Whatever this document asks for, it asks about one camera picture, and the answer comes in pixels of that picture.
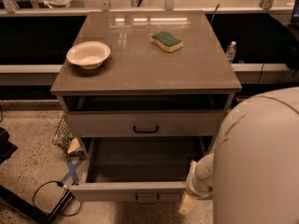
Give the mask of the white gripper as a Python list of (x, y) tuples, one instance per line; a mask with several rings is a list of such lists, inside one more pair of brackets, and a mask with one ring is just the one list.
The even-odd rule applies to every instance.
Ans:
[(197, 205), (197, 200), (204, 199), (207, 196), (207, 185), (197, 177), (196, 165), (197, 161), (191, 161), (190, 171), (186, 179), (187, 192), (183, 193), (178, 209), (181, 215), (188, 215)]

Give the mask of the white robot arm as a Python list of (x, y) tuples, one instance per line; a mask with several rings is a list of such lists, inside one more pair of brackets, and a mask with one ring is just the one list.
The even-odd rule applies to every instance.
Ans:
[(179, 212), (213, 200), (213, 224), (299, 224), (299, 88), (236, 107), (211, 152), (191, 163)]

